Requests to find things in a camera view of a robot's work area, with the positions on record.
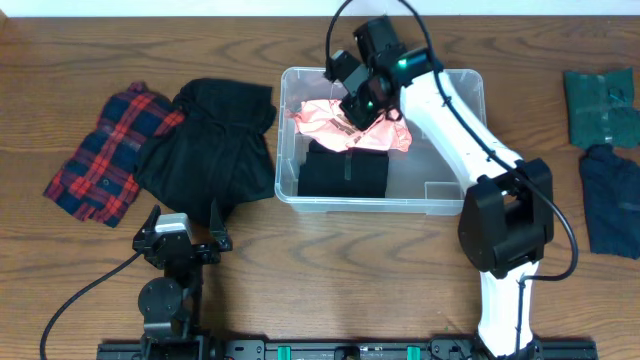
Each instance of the wooden tabletop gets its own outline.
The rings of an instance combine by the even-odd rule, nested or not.
[[[537,283],[542,337],[592,337],[602,359],[640,354],[640,262],[592,255],[580,149],[568,143],[562,71],[640,67],[639,18],[428,18],[450,68],[479,71],[489,128],[525,158],[542,157],[582,251],[562,283]],[[340,19],[333,49],[354,49],[364,19]],[[42,192],[94,125],[105,100],[145,80],[169,97],[198,77],[274,87],[291,66],[323,66],[327,18],[9,19],[0,35],[0,359],[36,359],[42,330],[80,288],[132,255],[156,200],[143,191],[120,225],[75,220]],[[410,18],[394,24],[422,44]],[[636,75],[636,86],[640,77]],[[275,158],[277,124],[267,135]],[[640,162],[640,150],[620,151]],[[457,217],[298,214],[278,199],[239,206],[235,250],[206,269],[203,323],[272,339],[426,338],[472,333],[480,281],[457,240]],[[563,271],[556,223],[540,273]],[[95,359],[98,343],[137,339],[141,287],[162,273],[138,260],[60,318],[50,359]]]

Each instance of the clothing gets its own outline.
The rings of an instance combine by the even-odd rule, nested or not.
[[[144,83],[133,83],[104,105],[96,129],[80,144],[47,186],[44,196],[78,220],[115,227],[140,188],[133,178],[136,154],[184,115]]]
[[[224,221],[233,208],[274,195],[263,136],[276,113],[271,88],[197,79],[173,104],[186,120],[140,148],[135,180],[169,208],[209,227],[220,251],[231,250]]]
[[[383,198],[388,171],[386,152],[351,149],[336,153],[314,140],[306,163],[300,166],[298,196]]]
[[[367,130],[360,131],[344,116],[340,100],[311,100],[302,103],[293,119],[298,132],[333,151],[351,148],[409,151],[412,138],[404,118],[397,110],[388,115],[397,120],[387,119],[383,114]]]
[[[591,252],[640,258],[640,167],[591,147],[580,161]]]
[[[633,108],[633,72],[564,74],[571,144],[635,147],[640,143],[640,112]]]

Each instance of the plastic bin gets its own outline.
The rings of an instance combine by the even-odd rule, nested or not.
[[[482,76],[474,70],[446,70],[460,97],[486,125]],[[346,90],[323,77],[324,68],[293,67],[282,74],[278,158],[275,192],[298,212],[367,211],[457,215],[463,192],[449,165],[426,135],[409,119],[413,142],[409,151],[389,151],[385,198],[297,196],[300,165],[305,163],[311,138],[296,134],[292,114],[300,103],[314,99],[341,99]]]

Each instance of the plaid cloth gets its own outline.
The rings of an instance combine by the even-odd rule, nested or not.
[[[96,129],[47,186],[44,196],[78,220],[115,227],[140,192],[133,179],[140,146],[184,120],[171,103],[133,83],[105,104]]]

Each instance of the navy blue cloth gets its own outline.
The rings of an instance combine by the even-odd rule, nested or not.
[[[640,167],[594,145],[580,162],[591,252],[640,258]]]

